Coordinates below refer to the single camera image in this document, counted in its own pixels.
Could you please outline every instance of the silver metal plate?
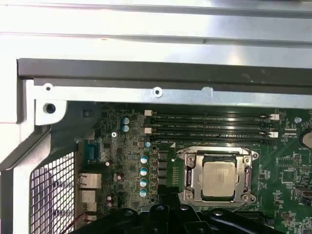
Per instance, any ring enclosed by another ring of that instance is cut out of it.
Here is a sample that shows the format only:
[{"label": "silver metal plate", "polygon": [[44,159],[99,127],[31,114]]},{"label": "silver metal plate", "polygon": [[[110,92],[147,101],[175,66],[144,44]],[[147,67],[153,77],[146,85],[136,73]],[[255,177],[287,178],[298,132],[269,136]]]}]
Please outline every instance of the silver metal plate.
[{"label": "silver metal plate", "polygon": [[193,146],[177,154],[185,165],[184,192],[179,195],[182,203],[239,207],[256,201],[251,194],[251,171],[252,161],[259,158],[257,152],[239,147]]},{"label": "silver metal plate", "polygon": [[235,163],[206,162],[203,167],[202,193],[204,196],[231,197],[238,182]]}]

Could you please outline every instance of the capacitor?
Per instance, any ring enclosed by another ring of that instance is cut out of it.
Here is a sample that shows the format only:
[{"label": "capacitor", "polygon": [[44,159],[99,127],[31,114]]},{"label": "capacitor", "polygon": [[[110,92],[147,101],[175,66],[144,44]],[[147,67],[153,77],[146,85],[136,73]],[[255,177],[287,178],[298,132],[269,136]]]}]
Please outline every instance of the capacitor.
[{"label": "capacitor", "polygon": [[145,178],[141,179],[140,186],[145,187],[147,185],[147,180]]},{"label": "capacitor", "polygon": [[129,131],[130,128],[128,125],[123,125],[121,129],[122,129],[122,131],[124,131],[126,133],[127,131]]},{"label": "capacitor", "polygon": [[140,174],[141,174],[141,176],[146,176],[147,175],[147,169],[146,168],[141,168]]},{"label": "capacitor", "polygon": [[141,160],[140,161],[141,161],[142,164],[147,163],[147,160],[148,160],[148,157],[146,155],[142,155],[141,156]]},{"label": "capacitor", "polygon": [[117,173],[117,180],[122,180],[125,177],[124,172]]},{"label": "capacitor", "polygon": [[112,165],[112,164],[113,164],[113,161],[112,161],[111,159],[105,162],[105,165],[106,165],[107,167],[110,166],[110,165]]},{"label": "capacitor", "polygon": [[146,197],[146,195],[147,195],[146,189],[141,189],[141,190],[140,190],[140,196],[141,196],[141,197]]},{"label": "capacitor", "polygon": [[130,123],[130,120],[129,120],[129,118],[125,117],[125,118],[122,119],[121,122],[122,122],[123,124],[129,124],[129,123]]}]

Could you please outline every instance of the metal grille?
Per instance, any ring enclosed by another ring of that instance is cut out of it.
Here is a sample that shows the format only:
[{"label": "metal grille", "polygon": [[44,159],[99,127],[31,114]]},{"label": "metal grille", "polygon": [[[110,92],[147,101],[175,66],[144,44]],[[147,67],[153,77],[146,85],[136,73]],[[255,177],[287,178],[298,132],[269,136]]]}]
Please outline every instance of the metal grille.
[{"label": "metal grille", "polygon": [[74,220],[74,181],[74,153],[32,172],[31,234],[60,234]]}]

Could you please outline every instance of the screw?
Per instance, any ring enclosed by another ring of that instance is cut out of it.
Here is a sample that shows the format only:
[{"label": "screw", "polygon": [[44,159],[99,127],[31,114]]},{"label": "screw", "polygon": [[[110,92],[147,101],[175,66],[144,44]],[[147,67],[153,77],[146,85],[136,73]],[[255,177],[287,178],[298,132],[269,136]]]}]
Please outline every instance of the screw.
[{"label": "screw", "polygon": [[182,206],[180,206],[180,209],[183,211],[187,211],[189,209],[189,207],[186,205],[182,205]]},{"label": "screw", "polygon": [[221,216],[223,215],[222,211],[214,211],[215,216]]},{"label": "screw", "polygon": [[193,162],[194,159],[195,159],[194,156],[189,156],[189,157],[188,157],[188,160],[189,160],[190,162]]},{"label": "screw", "polygon": [[296,117],[296,118],[294,118],[294,121],[295,121],[295,123],[301,123],[302,118]]},{"label": "screw", "polygon": [[158,210],[158,211],[162,211],[163,209],[165,209],[164,206],[157,206],[157,207],[156,207],[156,210]]},{"label": "screw", "polygon": [[133,211],[127,210],[124,215],[125,216],[131,216],[131,215],[133,215]]},{"label": "screw", "polygon": [[248,200],[249,200],[249,196],[248,196],[247,194],[244,194],[244,195],[242,196],[242,200],[243,200],[243,201],[248,201]]}]

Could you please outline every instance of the black plastic part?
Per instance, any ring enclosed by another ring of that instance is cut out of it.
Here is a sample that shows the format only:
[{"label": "black plastic part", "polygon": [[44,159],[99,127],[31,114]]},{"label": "black plastic part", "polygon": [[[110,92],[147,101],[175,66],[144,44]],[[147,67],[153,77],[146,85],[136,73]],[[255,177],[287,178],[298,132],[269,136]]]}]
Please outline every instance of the black plastic part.
[{"label": "black plastic part", "polygon": [[138,216],[130,209],[121,209],[72,234],[281,234],[224,209],[195,212],[191,206],[180,204],[178,188],[159,187],[158,192],[160,204],[148,212]]},{"label": "black plastic part", "polygon": [[71,234],[106,234],[116,228],[134,226],[138,221],[136,211],[125,208],[83,226]]},{"label": "black plastic part", "polygon": [[35,85],[312,94],[311,69],[35,58],[20,58],[18,65],[19,76]]},{"label": "black plastic part", "polygon": [[282,232],[253,221],[246,217],[237,215],[225,209],[213,209],[208,213],[209,219],[219,229],[228,230],[231,233],[245,234],[281,234]]}]

